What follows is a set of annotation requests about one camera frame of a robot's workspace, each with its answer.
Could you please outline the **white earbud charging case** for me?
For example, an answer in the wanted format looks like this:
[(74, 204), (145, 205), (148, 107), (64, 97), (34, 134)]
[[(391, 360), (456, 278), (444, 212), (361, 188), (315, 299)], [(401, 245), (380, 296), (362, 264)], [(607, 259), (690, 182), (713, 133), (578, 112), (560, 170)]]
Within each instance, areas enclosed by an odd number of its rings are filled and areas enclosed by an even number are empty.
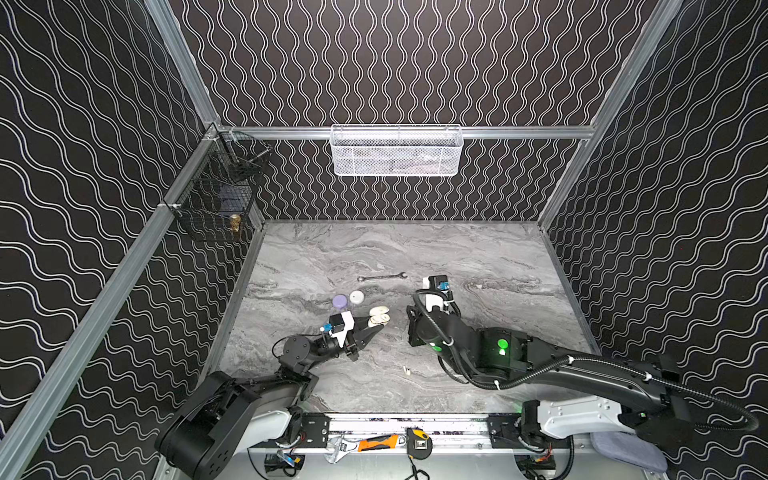
[(349, 294), (349, 301), (353, 305), (360, 305), (363, 303), (364, 300), (365, 300), (365, 295), (360, 290), (352, 291)]

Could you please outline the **purple earbud charging case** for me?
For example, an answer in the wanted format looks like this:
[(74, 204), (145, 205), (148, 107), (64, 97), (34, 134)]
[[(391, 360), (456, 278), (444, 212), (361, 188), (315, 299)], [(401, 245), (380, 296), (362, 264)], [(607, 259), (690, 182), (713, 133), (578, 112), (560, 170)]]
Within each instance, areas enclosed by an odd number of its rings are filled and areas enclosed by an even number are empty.
[(346, 295), (337, 294), (332, 298), (332, 305), (335, 309), (343, 310), (348, 305), (348, 298)]

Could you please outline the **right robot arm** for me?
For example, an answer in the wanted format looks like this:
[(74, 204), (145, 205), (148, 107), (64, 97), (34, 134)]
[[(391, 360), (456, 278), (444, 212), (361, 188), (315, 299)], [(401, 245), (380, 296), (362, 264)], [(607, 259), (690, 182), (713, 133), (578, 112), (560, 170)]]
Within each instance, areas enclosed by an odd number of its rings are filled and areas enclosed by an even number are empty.
[(523, 404), (518, 434), (526, 442), (582, 433), (633, 434), (664, 451), (685, 445), (696, 432), (752, 432), (749, 410), (677, 383), (664, 361), (619, 361), (566, 349), (524, 332), (475, 329), (439, 292), (419, 290), (407, 309), (409, 343), (431, 347), (454, 380), (502, 392), (543, 384), (579, 392), (565, 401)]

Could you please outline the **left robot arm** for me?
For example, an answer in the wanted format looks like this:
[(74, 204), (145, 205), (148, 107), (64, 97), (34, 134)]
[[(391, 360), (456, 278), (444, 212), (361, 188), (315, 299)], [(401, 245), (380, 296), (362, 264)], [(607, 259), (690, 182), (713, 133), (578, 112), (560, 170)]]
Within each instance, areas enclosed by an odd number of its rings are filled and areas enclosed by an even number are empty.
[(386, 325), (349, 312), (334, 314), (316, 334), (281, 339), (278, 368), (270, 375), (209, 374), (161, 429), (156, 451), (191, 479), (214, 479), (232, 457), (253, 446), (292, 449), (308, 438), (301, 404), (319, 381), (312, 369), (339, 357), (356, 361)]

